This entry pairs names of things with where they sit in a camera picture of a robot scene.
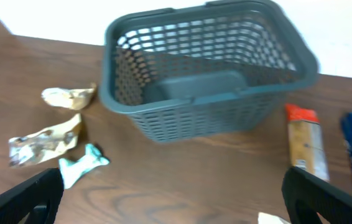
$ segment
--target wooden table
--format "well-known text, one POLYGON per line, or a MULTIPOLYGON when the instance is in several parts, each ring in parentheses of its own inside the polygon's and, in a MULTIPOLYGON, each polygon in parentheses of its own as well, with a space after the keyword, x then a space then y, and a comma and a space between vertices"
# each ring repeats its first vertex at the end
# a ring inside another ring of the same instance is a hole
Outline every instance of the wooden table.
MULTIPOLYGON (((0 50, 0 194, 48 167, 8 167, 7 140, 70 119, 53 108, 44 88, 100 82, 103 48, 9 37, 0 50)), ((323 129, 331 183, 352 194, 352 174, 339 120, 352 111, 352 79, 322 75, 287 100, 315 109, 323 129)), ((280 105, 254 131, 172 144, 146 139, 127 117, 98 98, 82 111, 87 134, 65 157, 78 159, 96 142, 111 164, 66 190, 56 223, 256 223, 258 212, 288 218, 281 183, 289 166, 285 112, 280 105)))

